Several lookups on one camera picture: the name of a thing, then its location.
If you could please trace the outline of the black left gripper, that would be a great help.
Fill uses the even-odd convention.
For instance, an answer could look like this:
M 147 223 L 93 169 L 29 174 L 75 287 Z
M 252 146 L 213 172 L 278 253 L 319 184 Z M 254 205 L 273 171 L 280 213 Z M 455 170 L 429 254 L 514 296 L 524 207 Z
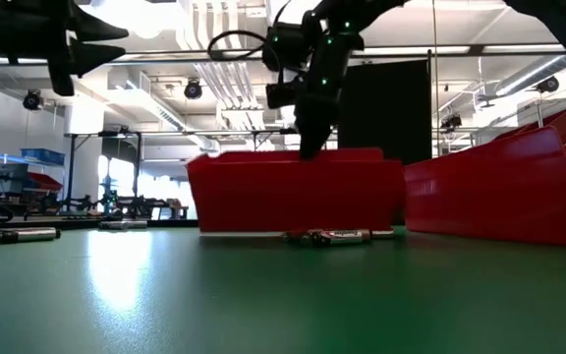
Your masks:
M 68 30 L 82 41 L 129 35 L 126 29 L 89 14 L 73 0 L 0 0 L 0 57 L 11 65 L 22 59 L 45 60 L 52 88 L 62 96 L 74 94 L 71 73 L 82 77 L 126 54 L 122 47 L 75 40 L 69 50 Z

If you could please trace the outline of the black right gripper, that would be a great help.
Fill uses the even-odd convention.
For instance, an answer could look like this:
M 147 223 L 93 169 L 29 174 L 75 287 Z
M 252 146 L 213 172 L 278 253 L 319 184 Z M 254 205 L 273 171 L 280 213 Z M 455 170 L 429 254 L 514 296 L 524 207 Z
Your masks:
M 318 154 L 337 125 L 336 111 L 350 55 L 349 46 L 319 46 L 311 57 L 295 106 L 300 159 Z M 318 113 L 314 127 L 311 117 Z

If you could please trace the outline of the red plastic bin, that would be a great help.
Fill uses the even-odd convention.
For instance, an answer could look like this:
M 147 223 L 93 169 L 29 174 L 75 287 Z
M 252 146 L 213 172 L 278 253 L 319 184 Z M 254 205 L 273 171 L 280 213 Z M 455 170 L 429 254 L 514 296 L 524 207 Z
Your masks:
M 409 230 L 566 246 L 566 146 L 552 127 L 404 169 Z
M 387 230 L 405 204 L 402 165 L 378 148 L 201 155 L 186 166 L 204 233 Z

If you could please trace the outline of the black partition panel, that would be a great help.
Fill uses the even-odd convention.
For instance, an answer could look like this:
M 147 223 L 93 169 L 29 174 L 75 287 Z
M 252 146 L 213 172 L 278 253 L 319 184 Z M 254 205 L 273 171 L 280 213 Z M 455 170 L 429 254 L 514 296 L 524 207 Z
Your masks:
M 431 79 L 426 60 L 348 68 L 338 147 L 379 148 L 404 165 L 431 159 Z

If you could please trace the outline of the white ceiling pipe bundle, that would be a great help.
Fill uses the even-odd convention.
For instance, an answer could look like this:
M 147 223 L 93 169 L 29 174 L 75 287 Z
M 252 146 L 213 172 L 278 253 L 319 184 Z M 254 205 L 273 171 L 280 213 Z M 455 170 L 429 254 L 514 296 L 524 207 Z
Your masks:
M 238 0 L 176 1 L 176 41 L 183 50 L 204 50 L 212 36 L 239 27 Z M 221 119 L 228 118 L 238 130 L 264 127 L 245 62 L 204 62 L 195 64 L 195 69 L 217 98 Z

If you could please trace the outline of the thin vertical metal pole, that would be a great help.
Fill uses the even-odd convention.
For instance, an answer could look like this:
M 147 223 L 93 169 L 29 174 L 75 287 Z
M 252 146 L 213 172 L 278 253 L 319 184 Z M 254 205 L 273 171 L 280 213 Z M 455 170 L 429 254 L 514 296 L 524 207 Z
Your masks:
M 440 141 L 440 107 L 439 107 L 439 81 L 438 81 L 438 40 L 437 40 L 437 12 L 436 0 L 431 0 L 432 30 L 433 30 L 433 69 L 434 69 L 434 95 L 435 95 L 435 121 L 436 121 L 436 155 L 441 156 L 442 148 Z

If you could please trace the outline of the red storage bin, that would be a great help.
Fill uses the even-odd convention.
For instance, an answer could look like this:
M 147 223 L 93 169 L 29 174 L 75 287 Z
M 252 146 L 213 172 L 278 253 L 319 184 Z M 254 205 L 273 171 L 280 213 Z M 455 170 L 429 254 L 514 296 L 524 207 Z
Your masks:
M 27 178 L 27 186 L 29 188 L 46 190 L 56 193 L 59 193 L 63 188 L 63 185 L 60 182 L 56 181 L 46 174 L 28 172 Z

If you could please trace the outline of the background equipment cart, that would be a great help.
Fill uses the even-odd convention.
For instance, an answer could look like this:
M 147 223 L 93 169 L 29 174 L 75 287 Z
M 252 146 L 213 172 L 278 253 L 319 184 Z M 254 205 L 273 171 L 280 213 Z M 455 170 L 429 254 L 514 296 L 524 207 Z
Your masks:
M 13 216 L 51 216 L 62 208 L 64 175 L 59 179 L 49 172 L 56 169 L 64 173 L 65 166 L 38 161 L 22 155 L 0 153 L 0 207 L 10 211 Z M 59 193 L 29 188 L 27 173 L 49 175 L 63 185 Z

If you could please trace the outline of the green table mat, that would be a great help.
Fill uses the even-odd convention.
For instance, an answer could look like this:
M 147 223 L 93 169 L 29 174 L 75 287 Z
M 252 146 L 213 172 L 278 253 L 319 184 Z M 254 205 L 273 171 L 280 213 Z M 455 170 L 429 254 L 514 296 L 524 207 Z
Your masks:
M 0 353 L 566 354 L 566 248 L 68 231 L 0 245 Z

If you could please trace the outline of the background black frame workstation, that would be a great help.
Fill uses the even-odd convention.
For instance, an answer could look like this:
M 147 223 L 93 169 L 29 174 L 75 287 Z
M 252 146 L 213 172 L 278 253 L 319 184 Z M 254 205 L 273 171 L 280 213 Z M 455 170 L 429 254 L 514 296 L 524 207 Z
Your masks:
M 219 154 L 221 149 L 215 144 L 219 140 L 228 139 L 246 139 L 253 143 L 252 150 L 257 151 L 266 140 L 269 140 L 272 135 L 297 135 L 298 132 L 294 128 L 281 128 L 281 129 L 266 129 L 266 130 L 220 130 L 220 131 L 206 131 L 206 130 L 183 130 L 183 131 L 147 131 L 135 132 L 130 130 L 122 131 L 100 131 L 98 133 L 67 133 L 65 138 L 70 139 L 69 148 L 69 161 L 67 165 L 67 192 L 66 197 L 70 199 L 73 195 L 73 187 L 75 184 L 75 162 L 77 156 L 77 149 L 81 148 L 88 139 L 135 139 L 136 140 L 136 157 L 135 157 L 135 171 L 133 176 L 133 191 L 137 195 L 139 193 L 139 178 L 142 171 L 143 163 L 179 163 L 190 160 L 189 157 L 181 158 L 145 158 L 144 155 L 144 141 L 158 140 L 158 139 L 189 139 L 190 142 L 197 146 L 201 153 Z

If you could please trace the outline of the black frame crossbar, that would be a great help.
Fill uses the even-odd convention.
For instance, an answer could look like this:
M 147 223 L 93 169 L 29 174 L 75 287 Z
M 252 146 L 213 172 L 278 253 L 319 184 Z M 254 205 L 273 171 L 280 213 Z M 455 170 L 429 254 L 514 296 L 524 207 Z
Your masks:
M 441 58 L 488 57 L 488 56 L 544 56 L 566 55 L 560 43 L 493 43 L 462 45 L 405 45 L 370 46 L 362 51 L 354 51 L 350 58 L 356 60 L 415 59 L 426 58 L 428 54 Z M 179 63 L 199 63 L 209 61 L 205 50 L 183 51 L 140 51 L 129 52 L 110 61 L 108 66 L 159 65 Z

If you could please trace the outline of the grey slanted ceiling duct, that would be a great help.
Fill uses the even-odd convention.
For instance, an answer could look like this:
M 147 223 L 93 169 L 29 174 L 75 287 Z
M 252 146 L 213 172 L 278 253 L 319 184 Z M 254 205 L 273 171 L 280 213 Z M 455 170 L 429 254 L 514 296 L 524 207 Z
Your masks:
M 543 56 L 499 82 L 496 96 L 506 96 L 526 89 L 566 69 L 566 55 Z

